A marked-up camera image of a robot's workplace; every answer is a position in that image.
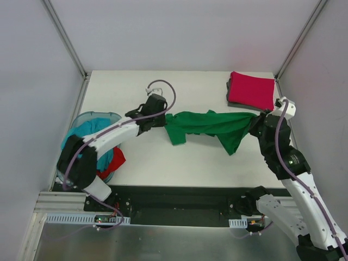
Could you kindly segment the green t shirt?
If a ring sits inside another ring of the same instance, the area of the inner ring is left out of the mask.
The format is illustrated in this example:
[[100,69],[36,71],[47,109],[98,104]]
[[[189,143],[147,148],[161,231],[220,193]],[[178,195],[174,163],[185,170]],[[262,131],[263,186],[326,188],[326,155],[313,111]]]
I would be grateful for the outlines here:
[[247,135],[254,113],[193,113],[183,111],[177,114],[166,114],[165,129],[174,146],[186,143],[188,134],[217,137],[228,155],[233,155],[239,148],[242,139]]

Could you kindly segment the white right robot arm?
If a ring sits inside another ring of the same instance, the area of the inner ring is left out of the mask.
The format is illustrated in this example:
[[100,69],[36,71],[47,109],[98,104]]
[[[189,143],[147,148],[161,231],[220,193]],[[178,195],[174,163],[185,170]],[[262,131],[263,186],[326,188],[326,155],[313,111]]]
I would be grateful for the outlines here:
[[286,119],[262,112],[252,120],[248,132],[258,139],[268,168],[291,195],[301,217],[263,186],[246,193],[246,211],[266,215],[293,242],[301,260],[347,260],[347,235],[328,211],[304,155],[290,145]]

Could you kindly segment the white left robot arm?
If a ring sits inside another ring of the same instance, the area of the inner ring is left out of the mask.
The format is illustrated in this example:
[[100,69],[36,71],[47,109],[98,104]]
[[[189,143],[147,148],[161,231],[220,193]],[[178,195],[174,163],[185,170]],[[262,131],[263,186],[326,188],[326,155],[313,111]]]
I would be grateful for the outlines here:
[[115,199],[111,188],[97,175],[97,161],[109,150],[135,138],[152,127],[163,126],[166,99],[151,94],[139,108],[129,111],[125,117],[94,134],[70,136],[57,162],[57,170],[67,181],[96,198],[96,205],[104,212],[113,209]]

